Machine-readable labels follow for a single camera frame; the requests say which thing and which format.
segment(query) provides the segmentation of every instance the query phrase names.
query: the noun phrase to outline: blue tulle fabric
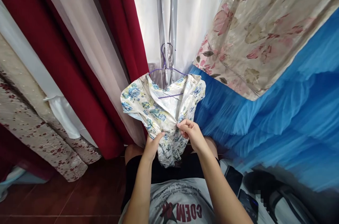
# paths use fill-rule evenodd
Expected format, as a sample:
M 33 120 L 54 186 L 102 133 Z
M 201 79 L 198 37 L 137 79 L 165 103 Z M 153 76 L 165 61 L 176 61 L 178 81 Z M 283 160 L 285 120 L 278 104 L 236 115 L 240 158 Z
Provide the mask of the blue tulle fabric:
M 206 82 L 195 122 L 243 171 L 279 165 L 315 191 L 339 188 L 339 9 L 256 101 L 190 73 Z

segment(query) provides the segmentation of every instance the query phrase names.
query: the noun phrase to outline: purple wire hanger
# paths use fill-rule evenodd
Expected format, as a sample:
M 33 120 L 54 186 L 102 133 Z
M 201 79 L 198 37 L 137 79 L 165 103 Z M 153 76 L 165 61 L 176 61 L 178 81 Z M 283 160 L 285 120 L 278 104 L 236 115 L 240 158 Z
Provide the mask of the purple wire hanger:
M 181 73 L 179 70 L 177 70 L 177 69 L 175 69 L 175 68 L 168 68 L 168 67 L 167 67 L 167 64 L 166 64 L 166 58 L 165 58 L 165 55 L 164 55 L 163 50 L 162 50 L 162 47 L 163 47 L 164 45 L 165 45 L 165 43 L 162 44 L 162 45 L 161 45 L 161 48 L 160 48 L 161 54 L 162 54 L 162 57 L 163 57 L 163 66 L 162 66 L 162 68 L 161 68 L 161 69 L 154 69 L 154 70 L 152 70 L 151 72 L 149 72 L 148 74 L 151 74 L 151 73 L 153 73 L 153 72 L 156 71 L 156 70 L 169 69 L 169 70 L 175 70 L 176 72 L 179 72 L 180 74 L 182 74 L 182 75 L 184 75 L 184 76 L 187 76 L 187 74 Z M 182 93 L 180 93 L 180 94 L 175 94 L 175 95 L 170 95 L 170 96 L 165 96 L 165 97 L 159 97 L 158 99 L 163 99 L 163 98 L 168 98 L 168 97 L 174 97 L 174 96 L 179 96 L 179 95 L 182 95 Z

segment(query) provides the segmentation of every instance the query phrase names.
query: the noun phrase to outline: black phone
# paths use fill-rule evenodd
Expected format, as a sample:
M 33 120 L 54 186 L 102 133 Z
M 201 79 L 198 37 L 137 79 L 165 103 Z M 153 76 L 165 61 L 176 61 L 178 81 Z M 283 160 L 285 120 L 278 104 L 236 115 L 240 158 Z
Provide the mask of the black phone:
M 234 167 L 228 166 L 225 178 L 236 196 L 238 196 L 243 177 Z
M 242 189 L 238 196 L 239 201 L 247 211 L 254 224 L 258 223 L 258 202 Z

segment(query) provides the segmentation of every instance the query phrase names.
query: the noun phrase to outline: wooden floor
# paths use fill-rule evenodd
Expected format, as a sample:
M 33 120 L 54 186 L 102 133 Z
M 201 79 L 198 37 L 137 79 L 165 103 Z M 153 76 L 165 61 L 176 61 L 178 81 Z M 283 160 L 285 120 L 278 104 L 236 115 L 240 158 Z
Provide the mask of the wooden floor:
M 123 157 L 89 165 L 81 179 L 13 185 L 0 203 L 0 224 L 118 223 L 125 191 Z

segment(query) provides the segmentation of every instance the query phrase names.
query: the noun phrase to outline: white sheer curtain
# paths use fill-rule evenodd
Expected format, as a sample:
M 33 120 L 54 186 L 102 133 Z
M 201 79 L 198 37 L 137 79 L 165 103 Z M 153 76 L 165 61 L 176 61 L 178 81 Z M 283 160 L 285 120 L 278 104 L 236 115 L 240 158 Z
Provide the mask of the white sheer curtain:
M 1 0 L 0 32 L 46 94 L 45 100 L 49 102 L 54 116 L 63 126 L 69 138 L 75 139 L 82 135 L 97 147 Z
M 187 73 L 212 23 L 221 0 L 178 0 L 177 47 L 174 68 Z M 168 37 L 170 0 L 163 0 Z M 135 0 L 148 63 L 161 64 L 157 0 Z M 175 73 L 175 80 L 182 77 Z
M 128 86 L 128 81 L 94 1 L 51 1 L 107 93 L 128 133 L 136 144 L 144 146 L 145 138 L 141 123 L 123 114 L 120 94 Z

